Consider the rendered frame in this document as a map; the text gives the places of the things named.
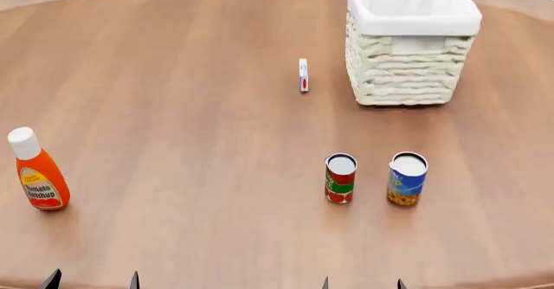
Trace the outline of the blue alphabet soup can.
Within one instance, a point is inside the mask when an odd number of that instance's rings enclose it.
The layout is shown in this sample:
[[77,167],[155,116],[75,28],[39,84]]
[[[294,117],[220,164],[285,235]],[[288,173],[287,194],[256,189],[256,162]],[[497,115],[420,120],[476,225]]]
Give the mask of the blue alphabet soup can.
[[404,207],[415,206],[420,200],[427,172],[428,162],[420,154],[397,153],[389,163],[388,200]]

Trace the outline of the white cream cheese box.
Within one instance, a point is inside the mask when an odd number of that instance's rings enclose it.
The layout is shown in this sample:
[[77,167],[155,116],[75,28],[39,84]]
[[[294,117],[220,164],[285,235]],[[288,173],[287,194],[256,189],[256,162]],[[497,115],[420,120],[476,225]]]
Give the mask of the white cream cheese box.
[[300,91],[307,92],[309,90],[309,77],[307,59],[299,59],[299,78],[300,78]]

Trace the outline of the white lined wicker basket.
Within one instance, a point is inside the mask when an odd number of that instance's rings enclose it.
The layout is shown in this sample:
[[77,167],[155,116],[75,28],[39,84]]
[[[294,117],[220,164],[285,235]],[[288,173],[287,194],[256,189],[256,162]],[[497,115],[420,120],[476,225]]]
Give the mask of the white lined wicker basket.
[[448,103],[481,18],[473,0],[347,0],[345,67],[356,102]]

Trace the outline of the orange tomato ketchup bottle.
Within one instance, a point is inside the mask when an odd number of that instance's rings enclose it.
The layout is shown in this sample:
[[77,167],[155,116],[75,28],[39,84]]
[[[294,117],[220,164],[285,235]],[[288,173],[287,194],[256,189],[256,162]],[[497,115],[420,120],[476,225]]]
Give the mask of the orange tomato ketchup bottle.
[[60,210],[70,200],[64,176],[54,159],[40,146],[30,127],[18,127],[7,137],[16,156],[16,171],[30,205],[39,210]]

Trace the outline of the red green tomato sauce can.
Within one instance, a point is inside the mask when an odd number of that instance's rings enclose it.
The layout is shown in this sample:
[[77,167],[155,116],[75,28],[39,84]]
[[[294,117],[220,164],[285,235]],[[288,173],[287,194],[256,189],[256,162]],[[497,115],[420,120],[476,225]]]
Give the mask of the red green tomato sauce can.
[[353,198],[358,164],[348,153],[333,153],[325,159],[325,197],[330,202],[344,204]]

